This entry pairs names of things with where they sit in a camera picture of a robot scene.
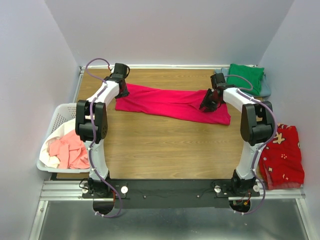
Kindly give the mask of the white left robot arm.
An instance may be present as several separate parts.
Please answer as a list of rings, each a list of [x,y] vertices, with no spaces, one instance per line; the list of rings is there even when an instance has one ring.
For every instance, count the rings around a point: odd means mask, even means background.
[[[101,80],[100,88],[88,99],[76,103],[75,133],[86,147],[90,172],[88,191],[101,198],[110,192],[121,197],[108,183],[109,169],[105,160],[104,139],[108,133],[107,106],[113,99],[127,97],[129,91],[126,78],[129,66],[116,63],[110,75]]]

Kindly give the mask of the magenta t shirt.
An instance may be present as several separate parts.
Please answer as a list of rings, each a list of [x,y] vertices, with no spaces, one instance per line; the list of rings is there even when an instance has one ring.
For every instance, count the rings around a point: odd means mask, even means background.
[[[127,88],[129,95],[116,99],[117,111],[145,113],[204,124],[228,126],[231,123],[225,104],[213,112],[200,109],[206,90],[158,89],[136,84],[127,84]]]

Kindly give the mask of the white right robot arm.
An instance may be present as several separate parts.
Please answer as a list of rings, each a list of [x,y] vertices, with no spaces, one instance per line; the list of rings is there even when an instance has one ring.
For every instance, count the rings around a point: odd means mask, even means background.
[[[223,73],[210,77],[212,87],[207,90],[199,109],[215,112],[223,104],[230,104],[241,113],[240,135],[243,149],[231,179],[214,182],[218,197],[259,195],[256,184],[259,158],[265,146],[274,138],[276,117],[269,101],[260,101],[244,93],[244,89],[228,84]]]

